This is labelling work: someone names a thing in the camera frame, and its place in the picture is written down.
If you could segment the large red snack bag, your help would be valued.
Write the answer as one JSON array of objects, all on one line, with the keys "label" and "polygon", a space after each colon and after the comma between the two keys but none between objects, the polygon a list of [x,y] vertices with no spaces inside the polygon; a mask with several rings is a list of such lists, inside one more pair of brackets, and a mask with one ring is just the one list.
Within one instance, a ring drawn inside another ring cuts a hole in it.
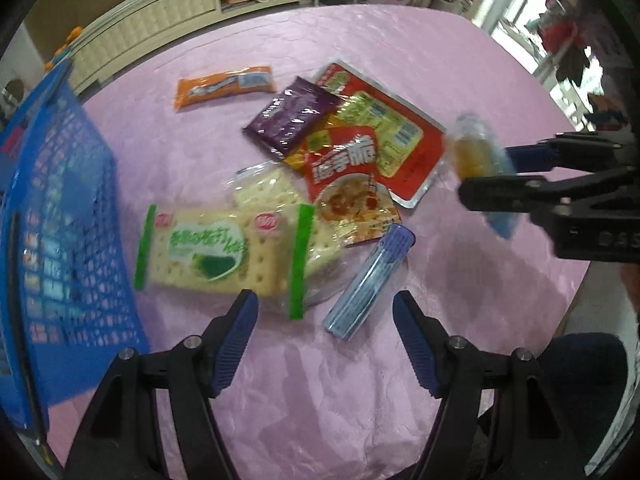
[{"label": "large red snack bag", "polygon": [[382,183],[399,206],[416,208],[442,164],[444,126],[340,60],[320,68],[314,83],[342,100],[336,111],[341,122],[374,129]]}]

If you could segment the blue plastic basket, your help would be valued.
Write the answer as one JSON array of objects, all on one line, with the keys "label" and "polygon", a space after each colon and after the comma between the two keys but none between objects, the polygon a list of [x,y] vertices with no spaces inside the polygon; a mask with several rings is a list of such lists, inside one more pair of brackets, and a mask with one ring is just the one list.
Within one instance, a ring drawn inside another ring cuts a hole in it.
[{"label": "blue plastic basket", "polygon": [[149,349],[126,268],[116,160],[64,61],[1,135],[1,405],[36,438],[120,349]]}]

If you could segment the red noodle snack bag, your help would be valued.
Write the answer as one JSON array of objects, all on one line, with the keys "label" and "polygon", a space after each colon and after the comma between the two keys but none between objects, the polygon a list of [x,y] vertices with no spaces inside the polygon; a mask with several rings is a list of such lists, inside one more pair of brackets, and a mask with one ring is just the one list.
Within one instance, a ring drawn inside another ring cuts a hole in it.
[{"label": "red noodle snack bag", "polygon": [[333,126],[311,133],[285,159],[306,182],[319,218],[345,245],[382,237],[400,213],[378,171],[378,140],[368,126]]}]

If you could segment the blue wafer stick packet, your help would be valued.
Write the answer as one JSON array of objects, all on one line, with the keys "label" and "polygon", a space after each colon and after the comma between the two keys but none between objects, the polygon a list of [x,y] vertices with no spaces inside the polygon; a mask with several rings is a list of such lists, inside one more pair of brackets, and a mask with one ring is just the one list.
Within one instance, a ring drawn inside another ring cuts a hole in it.
[{"label": "blue wafer stick packet", "polygon": [[324,318],[323,328],[337,339],[352,338],[415,242],[412,231],[402,224],[392,223]]}]

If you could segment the green cracker pack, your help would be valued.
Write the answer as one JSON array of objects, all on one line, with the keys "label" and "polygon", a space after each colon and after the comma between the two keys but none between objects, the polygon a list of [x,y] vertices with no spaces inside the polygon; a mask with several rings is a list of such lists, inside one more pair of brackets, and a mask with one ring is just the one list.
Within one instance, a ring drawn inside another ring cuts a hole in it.
[{"label": "green cracker pack", "polygon": [[291,320],[305,311],[305,273],[314,207],[149,206],[134,288],[155,284],[216,296],[252,290]]}]

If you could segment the purple snack packet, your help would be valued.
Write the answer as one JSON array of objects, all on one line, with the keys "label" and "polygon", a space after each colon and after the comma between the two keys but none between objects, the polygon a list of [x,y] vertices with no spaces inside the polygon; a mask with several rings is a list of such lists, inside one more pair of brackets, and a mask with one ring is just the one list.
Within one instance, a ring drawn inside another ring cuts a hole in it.
[{"label": "purple snack packet", "polygon": [[339,96],[296,77],[243,128],[243,132],[280,159],[292,153],[327,114],[341,104]]}]

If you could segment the clear cracker pack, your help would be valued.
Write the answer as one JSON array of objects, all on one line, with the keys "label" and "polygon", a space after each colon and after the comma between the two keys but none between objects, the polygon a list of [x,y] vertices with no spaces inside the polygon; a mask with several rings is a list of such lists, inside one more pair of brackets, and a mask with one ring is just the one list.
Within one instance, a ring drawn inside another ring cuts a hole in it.
[{"label": "clear cracker pack", "polygon": [[[295,207],[310,204],[303,179],[278,162],[261,162],[238,170],[226,189],[232,204],[240,208],[273,208],[292,214]],[[330,299],[351,278],[344,235],[316,211],[306,252],[304,307]]]}]

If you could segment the orange snack bar packet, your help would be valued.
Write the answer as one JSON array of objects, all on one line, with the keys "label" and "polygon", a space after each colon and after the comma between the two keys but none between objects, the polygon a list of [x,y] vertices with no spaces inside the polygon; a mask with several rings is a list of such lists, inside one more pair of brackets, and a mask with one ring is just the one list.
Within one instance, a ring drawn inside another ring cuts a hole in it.
[{"label": "orange snack bar packet", "polygon": [[250,66],[242,70],[182,78],[177,84],[174,109],[181,110],[183,107],[228,96],[275,91],[276,85],[270,66]]}]

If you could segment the cream TV cabinet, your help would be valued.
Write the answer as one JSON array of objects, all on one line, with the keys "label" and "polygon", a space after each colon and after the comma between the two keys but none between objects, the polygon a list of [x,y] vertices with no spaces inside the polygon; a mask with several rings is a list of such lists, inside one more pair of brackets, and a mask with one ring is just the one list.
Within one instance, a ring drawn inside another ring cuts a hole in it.
[{"label": "cream TV cabinet", "polygon": [[244,14],[311,0],[125,0],[90,23],[70,47],[76,93],[200,29]]}]

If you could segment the oranges on cabinet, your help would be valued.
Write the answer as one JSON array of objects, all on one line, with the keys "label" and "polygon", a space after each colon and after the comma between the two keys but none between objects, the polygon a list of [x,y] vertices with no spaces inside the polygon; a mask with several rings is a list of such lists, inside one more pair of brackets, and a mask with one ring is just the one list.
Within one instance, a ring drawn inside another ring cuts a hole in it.
[{"label": "oranges on cabinet", "polygon": [[51,70],[53,70],[54,66],[58,64],[58,62],[60,62],[65,55],[68,55],[72,43],[79,38],[83,31],[84,29],[81,26],[76,26],[72,29],[72,31],[66,37],[64,44],[62,44],[62,46],[54,52],[54,55],[52,56],[50,61],[43,65],[43,68],[46,72],[50,72]]}]

